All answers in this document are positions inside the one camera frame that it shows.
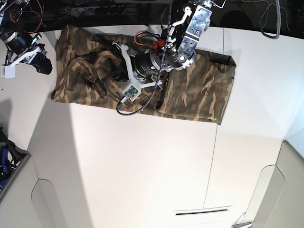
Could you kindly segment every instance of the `white table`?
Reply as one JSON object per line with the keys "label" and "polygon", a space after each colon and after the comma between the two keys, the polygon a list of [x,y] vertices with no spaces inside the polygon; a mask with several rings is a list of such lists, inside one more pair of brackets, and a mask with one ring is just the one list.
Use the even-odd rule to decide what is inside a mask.
{"label": "white table", "polygon": [[[134,35],[146,27],[95,29]],[[51,44],[41,42],[55,67]],[[20,65],[16,78],[0,78],[0,122],[28,147],[38,177],[54,184],[70,227],[167,227],[172,210],[232,205],[228,228],[246,211],[304,98],[304,41],[209,28],[198,48],[237,63],[221,126],[51,102],[55,70],[45,76]],[[136,141],[132,128],[142,129]]]}

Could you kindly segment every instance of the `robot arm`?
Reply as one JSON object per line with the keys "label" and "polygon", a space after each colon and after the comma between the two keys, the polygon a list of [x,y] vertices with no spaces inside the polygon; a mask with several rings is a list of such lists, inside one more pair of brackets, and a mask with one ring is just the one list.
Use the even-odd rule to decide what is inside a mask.
{"label": "robot arm", "polygon": [[52,71],[51,61],[46,57],[47,51],[44,44],[37,44],[42,36],[37,33],[32,37],[22,31],[8,31],[11,21],[8,20],[10,10],[13,8],[20,18],[22,10],[30,0],[0,0],[0,39],[8,49],[5,64],[1,66],[1,76],[5,78],[15,77],[16,65],[26,63],[36,68],[37,72],[50,74]]}
{"label": "robot arm", "polygon": [[[166,40],[168,34],[168,44],[165,53],[165,61],[162,69],[170,72],[171,70],[182,70],[188,68],[195,60],[195,48],[199,42],[200,36],[210,25],[210,17],[212,14],[211,7],[218,6],[211,0],[190,0],[185,1],[177,7],[176,12],[172,12],[172,16],[177,18],[170,28],[162,32],[161,38]],[[157,74],[160,70],[162,50],[151,49],[145,53],[135,56],[134,68],[128,69],[129,80],[121,88],[132,102],[141,94],[141,89],[146,88],[145,84],[134,81],[134,78],[141,76],[149,78]],[[150,86],[159,86],[156,83],[149,83]]]}

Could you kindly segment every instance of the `camouflage fabric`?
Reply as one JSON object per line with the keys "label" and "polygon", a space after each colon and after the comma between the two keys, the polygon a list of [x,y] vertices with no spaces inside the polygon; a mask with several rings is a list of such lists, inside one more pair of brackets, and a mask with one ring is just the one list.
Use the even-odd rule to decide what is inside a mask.
{"label": "camouflage fabric", "polygon": [[[113,76],[122,58],[112,41],[126,43],[138,52],[143,49],[133,37],[94,35],[73,26],[61,33],[55,50],[57,83],[52,100],[116,109],[123,97],[123,82]],[[220,124],[234,82],[236,64],[232,57],[196,50],[195,62],[186,70],[171,71],[162,78],[163,90],[140,113],[160,117],[215,122]],[[146,88],[132,103],[126,101],[121,111],[133,112],[149,99],[153,88]]]}

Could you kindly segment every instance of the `dark background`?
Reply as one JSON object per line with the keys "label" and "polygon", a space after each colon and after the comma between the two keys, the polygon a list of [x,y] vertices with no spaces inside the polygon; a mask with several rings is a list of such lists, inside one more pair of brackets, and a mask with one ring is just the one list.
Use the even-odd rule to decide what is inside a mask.
{"label": "dark background", "polygon": [[[265,12],[269,3],[273,1],[257,1],[260,14]],[[168,2],[163,0],[39,0],[44,7],[43,26],[39,31],[62,29],[66,24],[78,27],[92,27],[105,25],[136,25],[159,24],[163,10],[168,7]],[[40,12],[37,0],[30,0],[34,11]],[[281,34],[291,37],[304,38],[304,0],[280,0],[281,10]],[[227,0],[225,7],[219,9],[212,7],[211,26],[246,29],[259,31],[259,14],[253,3],[241,0]],[[276,11],[275,7],[269,8],[267,22],[264,31],[275,33]],[[163,16],[163,24],[166,24],[167,15]],[[39,17],[35,13],[23,13],[19,26],[25,31],[33,30],[39,23]]]}

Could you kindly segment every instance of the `red wire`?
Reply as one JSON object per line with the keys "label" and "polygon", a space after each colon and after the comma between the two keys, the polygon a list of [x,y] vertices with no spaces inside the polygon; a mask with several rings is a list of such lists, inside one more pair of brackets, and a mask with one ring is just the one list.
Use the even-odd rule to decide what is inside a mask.
{"label": "red wire", "polygon": [[32,9],[32,6],[30,5],[30,3],[28,4],[28,6],[29,6],[30,10],[34,12],[34,10]]}
{"label": "red wire", "polygon": [[[39,17],[39,19],[41,18],[41,15],[39,14],[39,13],[37,13],[36,11],[23,11],[24,13],[35,13],[38,17]],[[41,25],[43,26],[43,27],[45,27],[45,28],[47,28],[47,26],[42,22],[41,23]]]}
{"label": "red wire", "polygon": [[40,28],[41,24],[42,24],[42,14],[43,14],[43,10],[42,10],[42,7],[41,7],[41,5],[40,5],[39,0],[37,0],[37,3],[38,3],[38,5],[39,5],[39,7],[40,7],[40,11],[41,11],[40,22],[39,22],[39,24],[38,24],[37,28],[36,28],[34,31],[31,31],[31,32],[26,32],[26,33],[29,33],[29,34],[32,34],[32,33],[37,32],[37,31],[38,31],[38,29]]}
{"label": "red wire", "polygon": [[142,30],[142,31],[139,31],[139,32],[136,33],[136,35],[134,36],[134,42],[135,42],[135,44],[137,44],[137,45],[144,46],[144,47],[148,47],[147,45],[138,43],[138,42],[136,41],[136,37],[138,36],[138,34],[140,34],[140,33],[142,33],[142,32],[145,32],[145,31]]}
{"label": "red wire", "polygon": [[17,23],[17,20],[15,20],[14,18],[13,18],[13,15],[12,15],[12,12],[13,12],[13,9],[11,9],[10,10],[10,12],[9,12],[9,18],[10,18],[10,20],[13,22],[13,23]]}

